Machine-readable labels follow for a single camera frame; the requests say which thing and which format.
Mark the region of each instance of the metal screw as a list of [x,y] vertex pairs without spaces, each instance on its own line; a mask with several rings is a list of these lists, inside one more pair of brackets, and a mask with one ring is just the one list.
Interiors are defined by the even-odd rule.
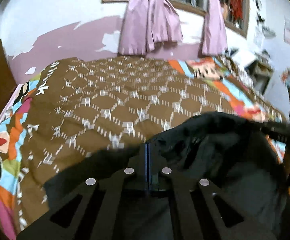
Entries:
[[172,172],[171,168],[168,168],[168,167],[162,168],[162,173],[164,174],[170,174],[171,172]]
[[86,183],[86,185],[88,185],[88,186],[92,186],[92,185],[94,185],[94,184],[96,183],[96,179],[94,179],[94,178],[89,178],[89,179],[87,179],[87,180],[85,181],[85,183]]
[[199,184],[202,186],[208,186],[209,185],[209,180],[208,179],[201,179],[199,181]]
[[124,173],[125,174],[132,174],[134,172],[134,169],[133,168],[126,168],[125,170],[124,170]]

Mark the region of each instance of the purple curtain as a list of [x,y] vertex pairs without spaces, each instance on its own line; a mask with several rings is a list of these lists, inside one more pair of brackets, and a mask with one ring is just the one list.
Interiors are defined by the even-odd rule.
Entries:
[[208,0],[204,23],[203,55],[219,55],[227,49],[225,23],[219,0]]
[[130,0],[118,52],[145,55],[155,49],[155,43],[182,39],[179,16],[168,0]]

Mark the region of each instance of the bed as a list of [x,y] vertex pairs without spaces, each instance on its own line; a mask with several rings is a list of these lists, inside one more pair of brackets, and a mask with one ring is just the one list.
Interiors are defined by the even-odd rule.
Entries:
[[[145,142],[186,119],[219,111],[285,121],[235,75],[229,59],[213,58],[221,80],[196,79],[185,61],[116,57],[63,59],[20,87],[0,123],[0,229],[9,239],[48,211],[44,183],[96,150]],[[279,162],[284,145],[268,139]]]

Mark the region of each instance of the wooden window frame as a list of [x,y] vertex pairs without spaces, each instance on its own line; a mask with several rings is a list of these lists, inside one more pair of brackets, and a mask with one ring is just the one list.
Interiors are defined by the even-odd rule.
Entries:
[[[193,7],[189,4],[178,2],[175,0],[169,0],[169,1],[176,9],[194,13],[203,17],[205,17],[206,15],[206,12],[199,7]],[[113,3],[113,2],[129,2],[129,0],[102,0],[102,3]],[[244,21],[245,21],[243,29],[239,29],[234,24],[227,21],[225,21],[225,26],[231,29],[232,31],[240,34],[244,38],[247,38],[247,31],[248,31],[248,24],[249,24],[249,0],[245,0],[243,12],[244,12]]]

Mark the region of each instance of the orange stripe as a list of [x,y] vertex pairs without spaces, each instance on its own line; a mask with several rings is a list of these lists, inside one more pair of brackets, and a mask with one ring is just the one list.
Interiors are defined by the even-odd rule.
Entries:
[[0,200],[6,207],[14,210],[14,196],[2,186],[0,186]]
[[34,88],[34,89],[32,89],[31,91],[29,91],[28,93],[27,93],[27,95],[29,96],[29,95],[31,95],[33,92],[35,92],[36,91],[36,88]]
[[10,144],[9,144],[9,160],[15,160],[16,158],[16,149],[15,149],[15,143],[18,142],[20,138],[20,134],[23,131],[23,127],[20,123],[20,119],[23,117],[23,114],[15,114],[15,127],[12,127],[10,132]]
[[[232,95],[232,93],[229,91],[229,89],[221,82],[221,81],[214,81],[214,85],[223,93],[228,95],[230,97],[229,104],[234,109],[236,106],[245,106],[245,103],[243,101],[238,100],[236,97]],[[246,119],[252,119],[252,115],[248,112],[243,113],[243,115],[240,115],[241,117],[244,117]]]
[[276,148],[274,146],[274,144],[272,143],[272,140],[269,139],[269,135],[266,135],[266,139],[267,139],[269,145],[272,147],[272,150],[276,153],[277,159],[278,159],[278,163],[282,164],[282,161],[280,160],[279,155],[281,155],[281,157],[284,158],[285,153],[283,151],[281,151],[279,147]]
[[184,70],[177,60],[169,60],[168,63],[172,66],[173,69],[176,69],[179,73],[184,74]]

